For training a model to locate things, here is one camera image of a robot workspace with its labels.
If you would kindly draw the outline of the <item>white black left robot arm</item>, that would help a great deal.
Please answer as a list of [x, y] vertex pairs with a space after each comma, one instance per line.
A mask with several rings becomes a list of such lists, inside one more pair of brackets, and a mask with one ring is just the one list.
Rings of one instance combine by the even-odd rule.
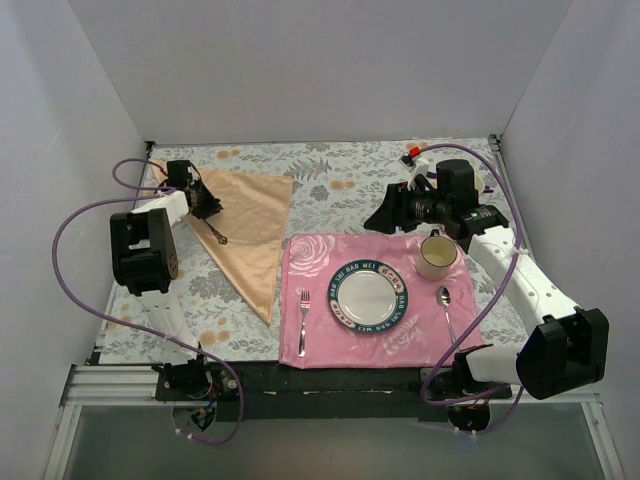
[[155, 370], [171, 390], [193, 400], [212, 390], [199, 342], [189, 330], [177, 293], [172, 287], [179, 259], [172, 227], [186, 217], [206, 223], [223, 207], [206, 187], [200, 172], [187, 160], [164, 167], [162, 188], [173, 191], [110, 218], [112, 266], [116, 282], [128, 289], [148, 315], [150, 328], [164, 342], [161, 365]]

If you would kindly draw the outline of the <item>peach satin napkin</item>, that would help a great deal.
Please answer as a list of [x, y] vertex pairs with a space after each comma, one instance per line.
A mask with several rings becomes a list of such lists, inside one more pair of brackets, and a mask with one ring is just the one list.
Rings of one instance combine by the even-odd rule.
[[242, 299], [271, 325], [293, 179], [213, 169], [202, 169], [200, 175], [223, 206], [206, 221], [228, 243], [220, 245], [204, 221], [192, 215], [186, 224]]

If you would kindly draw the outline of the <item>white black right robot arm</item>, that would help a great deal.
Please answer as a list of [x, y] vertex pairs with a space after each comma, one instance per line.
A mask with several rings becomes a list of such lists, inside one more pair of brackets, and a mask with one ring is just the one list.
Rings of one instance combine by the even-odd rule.
[[411, 232], [421, 223], [443, 226], [448, 237], [492, 278], [528, 334], [523, 347], [469, 347], [455, 354], [448, 380], [464, 397], [488, 387], [519, 385], [543, 400], [603, 379], [609, 322], [599, 309], [586, 310], [562, 293], [521, 247], [520, 231], [493, 205], [482, 204], [474, 170], [463, 159], [436, 167], [437, 183], [413, 151], [401, 161], [408, 181], [388, 185], [367, 230]]

